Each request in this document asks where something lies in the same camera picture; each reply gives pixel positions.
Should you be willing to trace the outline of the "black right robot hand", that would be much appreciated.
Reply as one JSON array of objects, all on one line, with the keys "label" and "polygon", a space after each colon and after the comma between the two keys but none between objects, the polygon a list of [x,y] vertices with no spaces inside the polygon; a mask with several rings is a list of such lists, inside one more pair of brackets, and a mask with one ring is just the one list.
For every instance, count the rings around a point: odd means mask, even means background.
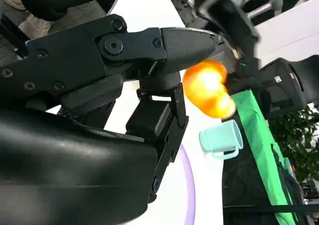
[{"label": "black right robot hand", "polygon": [[0,222],[117,225],[157,197],[182,142],[180,71],[216,48],[193,28],[111,14],[27,42],[0,77]]}]

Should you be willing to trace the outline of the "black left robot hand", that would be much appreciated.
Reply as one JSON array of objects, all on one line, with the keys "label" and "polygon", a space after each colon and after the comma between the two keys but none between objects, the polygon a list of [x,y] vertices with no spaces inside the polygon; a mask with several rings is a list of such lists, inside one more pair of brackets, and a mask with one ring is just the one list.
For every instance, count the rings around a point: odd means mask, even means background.
[{"label": "black left robot hand", "polygon": [[245,64],[241,66],[242,74],[258,71],[254,49],[259,35],[239,5],[233,0],[181,0],[181,3],[187,27],[209,30],[226,40]]}]

